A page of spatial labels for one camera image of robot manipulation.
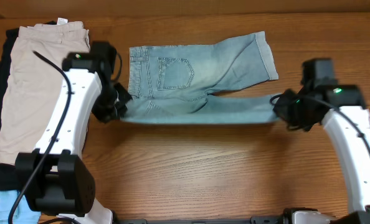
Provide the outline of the light blue denim shorts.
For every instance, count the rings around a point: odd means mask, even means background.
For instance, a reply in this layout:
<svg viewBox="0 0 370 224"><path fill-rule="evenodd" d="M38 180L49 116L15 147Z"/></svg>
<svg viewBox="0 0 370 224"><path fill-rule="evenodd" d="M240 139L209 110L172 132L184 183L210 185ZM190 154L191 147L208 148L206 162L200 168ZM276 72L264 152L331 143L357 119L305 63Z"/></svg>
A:
<svg viewBox="0 0 370 224"><path fill-rule="evenodd" d="M262 124L277 120L270 95L224 98L278 80L263 31L213 45L141 46L130 49L123 121L144 124Z"/></svg>

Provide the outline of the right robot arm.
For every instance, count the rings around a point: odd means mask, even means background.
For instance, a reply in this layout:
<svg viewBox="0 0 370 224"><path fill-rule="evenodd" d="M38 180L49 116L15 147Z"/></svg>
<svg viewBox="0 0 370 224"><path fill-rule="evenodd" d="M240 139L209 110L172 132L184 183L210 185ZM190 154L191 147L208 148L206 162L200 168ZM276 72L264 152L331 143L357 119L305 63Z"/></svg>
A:
<svg viewBox="0 0 370 224"><path fill-rule="evenodd" d="M321 124L337 153L348 193L348 215L334 218L310 208L286 208L277 223L370 223L370 112L357 85L341 85L329 58L302 64L302 88L270 99L290 131Z"/></svg>

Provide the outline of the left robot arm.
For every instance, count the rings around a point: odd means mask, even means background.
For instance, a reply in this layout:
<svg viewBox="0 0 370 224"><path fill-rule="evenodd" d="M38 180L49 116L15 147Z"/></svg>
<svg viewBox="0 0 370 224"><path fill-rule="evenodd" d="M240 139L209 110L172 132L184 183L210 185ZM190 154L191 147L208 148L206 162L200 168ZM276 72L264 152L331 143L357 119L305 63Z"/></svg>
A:
<svg viewBox="0 0 370 224"><path fill-rule="evenodd" d="M31 153L20 152L15 161L22 184L8 222L22 198L32 211L52 216L52 222L118 223L116 213L95 197L95 179L82 160L90 115L103 123L119 120L131 95L113 78L116 48L94 41L90 51L70 52L57 66L45 56L39 59L56 69L63 82L49 123Z"/></svg>

